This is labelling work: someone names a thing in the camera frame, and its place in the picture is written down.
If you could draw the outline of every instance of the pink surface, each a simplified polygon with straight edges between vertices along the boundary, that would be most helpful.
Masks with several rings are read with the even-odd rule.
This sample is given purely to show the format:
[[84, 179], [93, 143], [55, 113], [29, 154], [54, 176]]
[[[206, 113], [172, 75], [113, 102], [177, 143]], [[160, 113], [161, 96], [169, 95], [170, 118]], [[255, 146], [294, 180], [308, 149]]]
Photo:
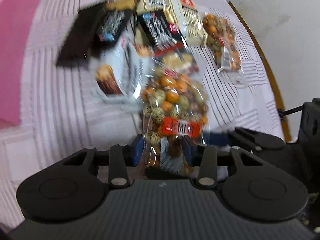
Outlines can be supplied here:
[[0, 0], [0, 129], [20, 123], [20, 76], [39, 0]]

